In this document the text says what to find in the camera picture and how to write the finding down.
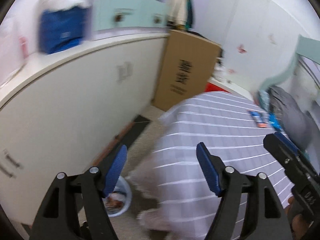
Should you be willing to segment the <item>person's right hand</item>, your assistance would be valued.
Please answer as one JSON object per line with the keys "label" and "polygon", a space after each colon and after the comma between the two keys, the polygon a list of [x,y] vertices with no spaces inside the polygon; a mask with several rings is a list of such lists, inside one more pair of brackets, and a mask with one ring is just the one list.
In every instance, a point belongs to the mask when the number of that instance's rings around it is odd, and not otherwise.
{"label": "person's right hand", "polygon": [[[287,200],[288,206],[285,207],[285,209],[284,209],[286,214],[289,213],[294,200],[295,200],[294,196],[291,196]],[[310,224],[303,218],[303,216],[301,214],[296,215],[292,219],[292,229],[293,229],[293,232],[295,233],[295,237],[301,238],[302,236],[304,236],[309,228],[309,225]]]}

